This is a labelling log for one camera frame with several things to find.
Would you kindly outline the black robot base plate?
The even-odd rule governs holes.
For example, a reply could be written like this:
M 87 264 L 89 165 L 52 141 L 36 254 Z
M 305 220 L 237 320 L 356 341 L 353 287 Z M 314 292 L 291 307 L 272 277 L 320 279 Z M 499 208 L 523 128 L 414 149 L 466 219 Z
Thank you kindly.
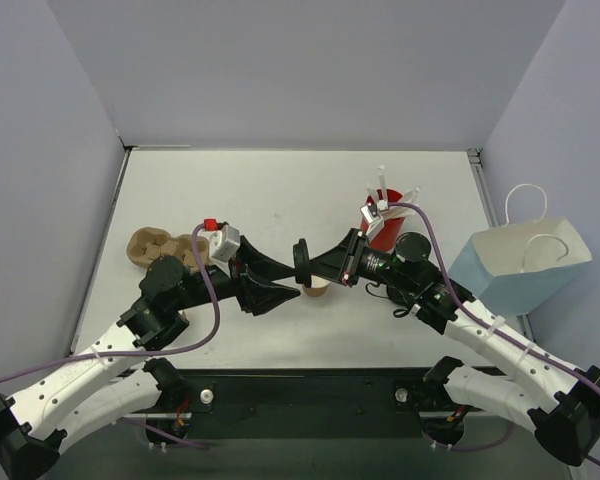
M 149 409 L 145 436 L 172 444 L 238 439 L 407 439 L 451 444 L 469 407 L 423 368 L 185 370 L 188 392 Z

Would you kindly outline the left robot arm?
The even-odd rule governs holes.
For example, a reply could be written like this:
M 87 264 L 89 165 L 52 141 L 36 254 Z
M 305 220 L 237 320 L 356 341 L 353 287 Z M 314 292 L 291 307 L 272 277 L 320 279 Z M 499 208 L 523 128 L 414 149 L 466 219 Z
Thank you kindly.
M 193 270 L 179 258 L 154 260 L 141 295 L 82 353 L 11 395 L 0 393 L 0 465 L 10 479 L 38 479 L 90 433 L 139 410 L 175 409 L 185 382 L 168 356 L 189 326 L 184 311 L 236 298 L 265 314 L 299 296 L 282 285 L 292 267 L 257 251 L 244 237 L 215 250 L 211 265 Z

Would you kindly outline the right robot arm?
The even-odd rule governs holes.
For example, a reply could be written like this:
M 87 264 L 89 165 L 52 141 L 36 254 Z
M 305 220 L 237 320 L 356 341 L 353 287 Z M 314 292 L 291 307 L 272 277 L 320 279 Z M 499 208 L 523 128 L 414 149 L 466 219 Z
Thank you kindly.
M 581 465 L 600 438 L 600 369 L 583 370 L 556 358 L 510 328 L 447 278 L 430 253 L 429 240 L 417 232 L 400 235 L 386 253 L 372 249 L 357 229 L 317 257 L 310 257 L 305 241 L 293 248 L 297 282 L 320 277 L 352 287 L 364 278 L 382 284 L 409 314 L 505 375 L 496 378 L 445 357 L 423 384 L 430 405 L 453 402 L 498 415 L 529 430 L 557 460 Z

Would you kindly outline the black plastic cup lid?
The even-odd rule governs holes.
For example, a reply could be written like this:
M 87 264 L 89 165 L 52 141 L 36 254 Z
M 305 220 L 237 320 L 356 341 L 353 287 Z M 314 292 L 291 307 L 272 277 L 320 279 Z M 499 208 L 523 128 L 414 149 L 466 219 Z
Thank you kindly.
M 295 282 L 304 287 L 311 287 L 311 265 L 308 245 L 304 238 L 300 238 L 293 245 L 293 261 L 295 270 Z

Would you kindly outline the brown paper coffee cup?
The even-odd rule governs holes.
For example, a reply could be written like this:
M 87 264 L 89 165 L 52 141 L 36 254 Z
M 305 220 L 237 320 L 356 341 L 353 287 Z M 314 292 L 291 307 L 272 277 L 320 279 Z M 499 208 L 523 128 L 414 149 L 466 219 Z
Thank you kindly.
M 304 285 L 303 291 L 306 295 L 310 297 L 320 297 L 327 292 L 329 285 L 330 282 L 328 280 L 325 280 L 321 277 L 312 276 L 310 285 Z

